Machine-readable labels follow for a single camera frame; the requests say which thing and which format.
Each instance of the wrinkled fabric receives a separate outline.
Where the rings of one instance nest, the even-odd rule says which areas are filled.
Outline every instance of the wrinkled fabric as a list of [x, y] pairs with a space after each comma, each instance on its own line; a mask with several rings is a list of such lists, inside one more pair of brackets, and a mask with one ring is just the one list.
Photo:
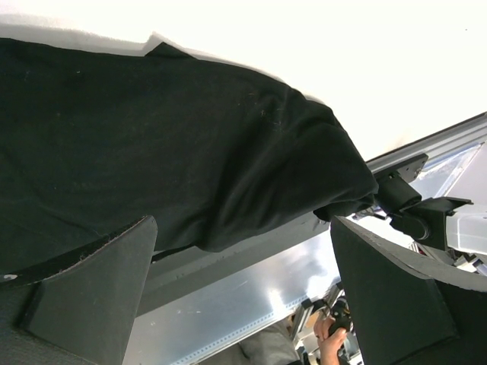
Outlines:
[[0, 40], [0, 271], [144, 215], [158, 251], [219, 251], [366, 208], [376, 188], [329, 107], [258, 72], [166, 44], [130, 57]]

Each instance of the hand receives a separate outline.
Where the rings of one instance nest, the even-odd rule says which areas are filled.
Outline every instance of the hand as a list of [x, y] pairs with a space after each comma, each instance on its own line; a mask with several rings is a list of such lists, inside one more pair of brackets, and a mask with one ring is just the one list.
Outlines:
[[338, 365], [338, 350], [346, 339], [347, 332], [344, 328], [339, 328], [329, 336], [329, 328], [335, 323], [333, 317], [318, 319], [314, 324], [314, 334], [320, 346], [321, 365]]

